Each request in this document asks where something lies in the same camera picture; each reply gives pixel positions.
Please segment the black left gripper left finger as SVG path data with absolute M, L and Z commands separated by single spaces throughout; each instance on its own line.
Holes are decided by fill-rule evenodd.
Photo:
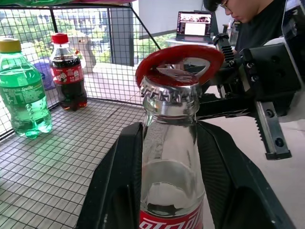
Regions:
M 78 229 L 136 229 L 142 176 L 142 123 L 125 127 L 96 167 Z

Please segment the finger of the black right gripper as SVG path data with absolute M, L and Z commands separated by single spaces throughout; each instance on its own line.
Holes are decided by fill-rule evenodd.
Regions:
M 256 111 L 254 100 L 243 96 L 217 98 L 215 94 L 203 94 L 199 102 L 200 108 L 197 112 L 199 119 L 253 116 Z
M 213 38 L 213 45 L 224 56 L 224 61 L 219 71 L 237 72 L 239 70 L 239 62 L 234 54 L 234 49 L 229 43 L 229 35 L 227 33 L 217 34 Z

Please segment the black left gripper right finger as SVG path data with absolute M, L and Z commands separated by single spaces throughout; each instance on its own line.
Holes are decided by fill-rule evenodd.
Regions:
M 261 170 L 236 146 L 229 133 L 199 121 L 197 144 L 215 228 L 295 228 Z

